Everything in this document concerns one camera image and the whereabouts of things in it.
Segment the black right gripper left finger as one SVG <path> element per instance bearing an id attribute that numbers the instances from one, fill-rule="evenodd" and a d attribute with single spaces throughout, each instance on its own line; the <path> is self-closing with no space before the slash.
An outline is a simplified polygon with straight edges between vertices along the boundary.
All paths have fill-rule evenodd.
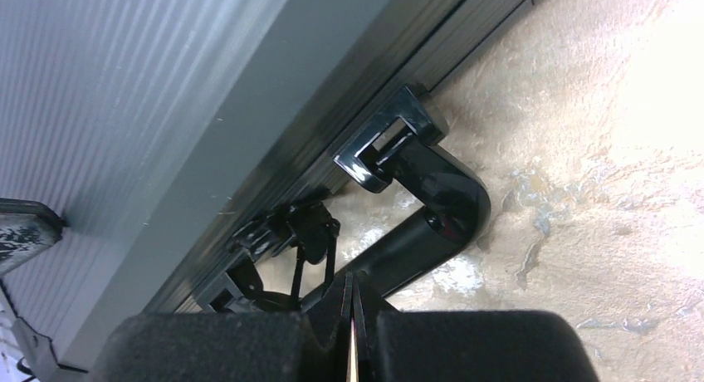
<path id="1" fill-rule="evenodd" d="M 89 381 L 343 381 L 352 276 L 303 312 L 141 314 L 109 336 Z"/>

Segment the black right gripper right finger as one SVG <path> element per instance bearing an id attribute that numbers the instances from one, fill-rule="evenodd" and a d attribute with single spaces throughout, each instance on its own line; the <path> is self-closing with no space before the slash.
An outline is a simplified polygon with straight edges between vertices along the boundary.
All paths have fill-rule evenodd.
<path id="1" fill-rule="evenodd" d="M 400 311 L 352 277 L 362 381 L 596 381 L 574 329 L 548 311 Z"/>

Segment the black poker set case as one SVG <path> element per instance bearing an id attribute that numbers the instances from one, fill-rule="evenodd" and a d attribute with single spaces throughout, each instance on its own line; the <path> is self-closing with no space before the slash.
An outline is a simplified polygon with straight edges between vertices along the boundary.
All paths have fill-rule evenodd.
<path id="1" fill-rule="evenodd" d="M 84 381 L 107 336 L 172 310 L 239 216 L 383 89 L 435 85 L 526 0 L 1 0 L 1 195 L 62 240 L 2 277 L 40 381 Z"/>

